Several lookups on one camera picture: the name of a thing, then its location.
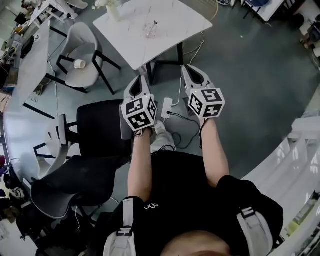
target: shoulder strap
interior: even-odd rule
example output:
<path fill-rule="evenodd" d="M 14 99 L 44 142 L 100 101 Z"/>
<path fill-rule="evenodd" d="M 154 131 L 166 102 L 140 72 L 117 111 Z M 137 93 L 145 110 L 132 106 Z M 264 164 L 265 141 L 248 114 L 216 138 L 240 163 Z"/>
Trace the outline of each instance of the shoulder strap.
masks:
<path fill-rule="evenodd" d="M 137 256 L 135 235 L 132 231 L 134 223 L 134 199 L 122 201 L 123 204 L 123 227 L 108 236 L 103 256 Z"/>
<path fill-rule="evenodd" d="M 248 243 L 249 255 L 268 255 L 273 248 L 273 237 L 266 219 L 252 207 L 241 209 L 237 219 Z"/>

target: person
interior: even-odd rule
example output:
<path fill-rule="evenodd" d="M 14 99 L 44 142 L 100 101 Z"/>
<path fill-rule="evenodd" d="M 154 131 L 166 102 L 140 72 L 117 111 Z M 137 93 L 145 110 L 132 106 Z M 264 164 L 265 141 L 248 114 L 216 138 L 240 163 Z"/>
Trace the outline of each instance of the person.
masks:
<path fill-rule="evenodd" d="M 151 146 L 149 128 L 134 138 L 126 199 L 133 199 L 137 256 L 248 256 L 237 215 L 249 206 L 263 215 L 276 245 L 283 209 L 252 182 L 230 176 L 214 119 L 200 124 L 202 157 L 175 151 L 160 121 Z M 122 201 L 110 218 L 98 221 L 89 256 L 109 255 L 106 240 L 124 226 L 124 214 Z"/>
<path fill-rule="evenodd" d="M 305 48 L 309 48 L 311 45 L 316 44 L 320 40 L 320 15 L 315 17 L 315 22 L 308 29 L 308 33 L 300 39 L 300 43 Z"/>

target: black chair seat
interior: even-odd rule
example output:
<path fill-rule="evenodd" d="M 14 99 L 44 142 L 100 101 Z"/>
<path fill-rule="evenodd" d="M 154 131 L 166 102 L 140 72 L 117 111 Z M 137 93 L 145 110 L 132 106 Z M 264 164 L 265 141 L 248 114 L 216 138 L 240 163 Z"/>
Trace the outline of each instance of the black chair seat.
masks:
<path fill-rule="evenodd" d="M 36 180 L 31 188 L 34 205 L 45 215 L 63 219 L 70 207 L 105 203 L 114 190 L 115 174 L 122 156 L 73 156 L 58 170 Z"/>
<path fill-rule="evenodd" d="M 131 140 L 121 139 L 120 104 L 123 100 L 108 100 L 78 108 L 76 124 L 82 156 L 130 157 Z"/>

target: floor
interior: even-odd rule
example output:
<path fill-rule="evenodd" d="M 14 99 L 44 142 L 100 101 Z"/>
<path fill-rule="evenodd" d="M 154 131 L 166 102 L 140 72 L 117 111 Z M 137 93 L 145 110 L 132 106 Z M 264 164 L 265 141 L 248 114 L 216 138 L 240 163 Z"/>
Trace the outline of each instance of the floor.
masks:
<path fill-rule="evenodd" d="M 94 0 L 87 2 L 90 6 Z M 103 45 L 103 53 L 120 65 L 122 70 L 118 71 L 108 64 L 103 66 L 109 83 L 116 91 L 115 96 L 111 95 L 101 79 L 88 89 L 88 94 L 58 84 L 58 113 L 66 114 L 68 122 L 76 121 L 77 109 L 82 105 L 121 99 L 124 89 L 136 76 L 93 26 L 93 21 L 103 15 L 105 9 L 93 10 L 88 7 L 78 13 L 76 22 L 85 22 L 92 28 Z M 230 172 L 238 178 L 253 170 L 288 135 L 292 122 L 304 113 L 320 81 L 320 74 L 310 61 L 307 50 L 299 44 L 299 31 L 292 31 L 285 23 L 277 21 L 271 26 L 262 24 L 258 19 L 252 19 L 251 14 L 243 19 L 245 13 L 246 10 L 239 5 L 234 9 L 220 5 L 213 27 L 205 32 L 205 43 L 192 62 L 210 75 L 211 81 L 217 88 L 221 88 L 226 100 L 225 108 L 216 123 Z M 70 21 L 64 27 L 57 22 L 54 24 L 65 32 L 71 25 Z M 54 32 L 50 37 L 49 54 L 53 54 L 50 61 L 54 64 L 64 38 Z M 188 40 L 184 44 L 184 52 L 195 48 L 201 40 L 201 35 Z M 192 57 L 193 54 L 186 55 L 185 63 L 189 63 Z M 177 58 L 176 50 L 169 50 L 163 58 Z M 159 70 L 156 84 L 151 88 L 158 102 L 158 115 L 161 114 L 165 97 L 177 102 L 180 74 L 177 66 L 165 66 Z M 64 78 L 61 71 L 57 75 Z M 29 99 L 27 103 L 56 116 L 54 83 L 47 86 L 42 96 L 37 97 L 37 102 Z M 187 117 L 182 100 L 172 111 Z M 18 106 L 13 95 L 4 121 L 9 155 L 12 159 L 19 158 L 15 164 L 16 171 L 20 177 L 36 177 L 38 166 L 33 147 L 44 142 L 44 130 L 50 120 Z M 181 134 L 182 147 L 197 132 L 194 124 L 177 117 L 171 117 L 165 125 L 170 132 Z M 183 151 L 201 155 L 199 145 L 197 137 Z M 127 196 L 128 170 L 129 165 L 125 165 L 116 173 L 113 197 L 119 201 Z M 115 207 L 116 203 L 109 201 L 103 210 L 111 211 Z"/>

